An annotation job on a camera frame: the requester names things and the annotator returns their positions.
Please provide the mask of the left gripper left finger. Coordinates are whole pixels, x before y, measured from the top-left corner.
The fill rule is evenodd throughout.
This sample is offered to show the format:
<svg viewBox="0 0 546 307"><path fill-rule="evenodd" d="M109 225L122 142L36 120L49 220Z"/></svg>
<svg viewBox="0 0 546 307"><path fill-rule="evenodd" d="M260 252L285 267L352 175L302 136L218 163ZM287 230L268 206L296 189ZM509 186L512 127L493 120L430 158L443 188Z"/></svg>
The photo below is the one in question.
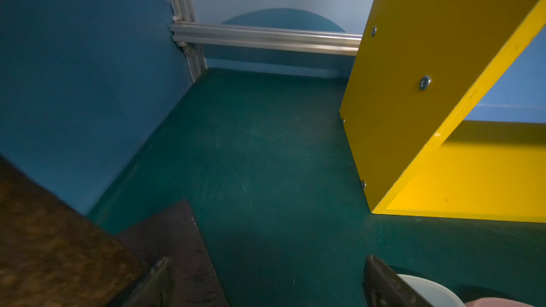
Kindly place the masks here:
<svg viewBox="0 0 546 307"><path fill-rule="evenodd" d="M171 306L173 296L173 262L162 257L120 291L108 306Z"/></svg>

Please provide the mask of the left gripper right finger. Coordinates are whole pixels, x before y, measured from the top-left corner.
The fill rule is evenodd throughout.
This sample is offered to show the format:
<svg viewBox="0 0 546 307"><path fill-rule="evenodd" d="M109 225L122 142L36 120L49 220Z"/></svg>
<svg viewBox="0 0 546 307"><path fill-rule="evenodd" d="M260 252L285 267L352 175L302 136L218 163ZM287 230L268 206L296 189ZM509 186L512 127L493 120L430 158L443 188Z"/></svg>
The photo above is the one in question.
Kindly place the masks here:
<svg viewBox="0 0 546 307"><path fill-rule="evenodd" d="M368 306L432 307L395 271L372 254L366 257L363 292Z"/></svg>

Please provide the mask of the white pencil case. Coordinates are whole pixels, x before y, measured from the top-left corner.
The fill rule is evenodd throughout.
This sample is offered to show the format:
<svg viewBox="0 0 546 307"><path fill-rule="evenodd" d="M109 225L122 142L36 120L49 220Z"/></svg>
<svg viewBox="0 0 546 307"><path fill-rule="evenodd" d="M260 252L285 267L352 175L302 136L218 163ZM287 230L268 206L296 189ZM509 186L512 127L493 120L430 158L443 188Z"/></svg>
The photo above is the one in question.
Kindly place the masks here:
<svg viewBox="0 0 546 307"><path fill-rule="evenodd" d="M465 307L463 301L453 291L441 284L406 274L398 274L398 277L433 306Z"/></svg>

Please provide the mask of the pink pencil case top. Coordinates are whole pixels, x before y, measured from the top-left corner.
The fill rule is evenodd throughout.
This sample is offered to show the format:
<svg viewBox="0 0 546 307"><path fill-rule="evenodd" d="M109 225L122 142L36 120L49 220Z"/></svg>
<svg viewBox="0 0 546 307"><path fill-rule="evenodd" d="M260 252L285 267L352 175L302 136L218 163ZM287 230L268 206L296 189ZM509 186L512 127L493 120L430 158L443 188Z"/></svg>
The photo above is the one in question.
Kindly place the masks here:
<svg viewBox="0 0 546 307"><path fill-rule="evenodd" d="M464 305L465 307L533 307L520 301L497 297L478 298Z"/></svg>

